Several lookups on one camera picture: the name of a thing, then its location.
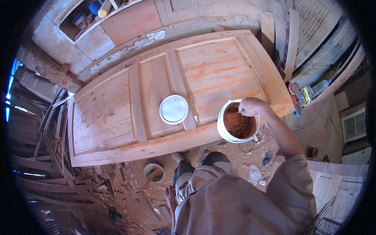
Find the concrete wall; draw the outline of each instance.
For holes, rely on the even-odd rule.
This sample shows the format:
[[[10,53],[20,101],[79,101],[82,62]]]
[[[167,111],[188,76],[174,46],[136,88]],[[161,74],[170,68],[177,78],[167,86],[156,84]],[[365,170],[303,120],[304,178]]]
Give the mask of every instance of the concrete wall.
[[[77,42],[59,28],[66,9],[79,0],[55,0],[32,40],[83,82],[158,45],[213,32],[214,25],[260,29],[260,12],[273,12],[275,0],[143,0],[109,17]]]

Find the man's arm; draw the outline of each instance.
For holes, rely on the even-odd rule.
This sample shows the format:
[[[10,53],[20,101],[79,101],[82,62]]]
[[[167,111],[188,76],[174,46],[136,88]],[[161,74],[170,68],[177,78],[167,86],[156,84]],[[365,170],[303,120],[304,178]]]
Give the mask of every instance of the man's arm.
[[[172,191],[173,187],[170,185],[166,188],[165,195],[167,199],[167,204],[170,208],[171,211],[171,217],[172,217],[172,228],[171,228],[171,233],[174,232],[175,229],[175,210],[177,207],[177,201],[175,199],[175,194]]]
[[[243,116],[248,117],[259,114],[266,120],[286,160],[296,154],[301,153],[305,155],[302,146],[296,141],[293,132],[277,114],[274,113],[267,102],[255,97],[247,97],[241,101],[239,112],[241,112]]]

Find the bucket lid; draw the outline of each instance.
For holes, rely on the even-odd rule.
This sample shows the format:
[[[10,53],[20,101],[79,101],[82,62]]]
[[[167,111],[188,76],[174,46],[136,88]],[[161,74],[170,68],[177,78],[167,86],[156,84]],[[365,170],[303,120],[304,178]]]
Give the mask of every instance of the bucket lid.
[[[159,107],[161,119],[171,125],[184,121],[188,115],[188,111],[189,106],[187,100],[179,95],[166,97]]]

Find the plastic bag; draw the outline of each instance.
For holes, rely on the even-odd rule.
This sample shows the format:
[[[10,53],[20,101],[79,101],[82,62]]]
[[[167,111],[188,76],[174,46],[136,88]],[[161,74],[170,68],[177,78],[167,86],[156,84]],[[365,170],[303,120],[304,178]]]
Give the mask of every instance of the plastic bag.
[[[250,165],[250,171],[249,171],[249,181],[252,184],[258,184],[260,180],[262,180],[262,174],[260,170],[255,165]]]

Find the plastic bottle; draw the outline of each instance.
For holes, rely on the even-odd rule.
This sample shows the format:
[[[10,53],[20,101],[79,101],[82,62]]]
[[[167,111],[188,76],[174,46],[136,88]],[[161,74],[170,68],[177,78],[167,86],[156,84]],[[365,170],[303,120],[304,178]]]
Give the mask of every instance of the plastic bottle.
[[[311,90],[313,93],[313,97],[316,97],[320,93],[325,91],[329,87],[330,82],[331,82],[330,80],[322,80],[316,86],[312,87]]]

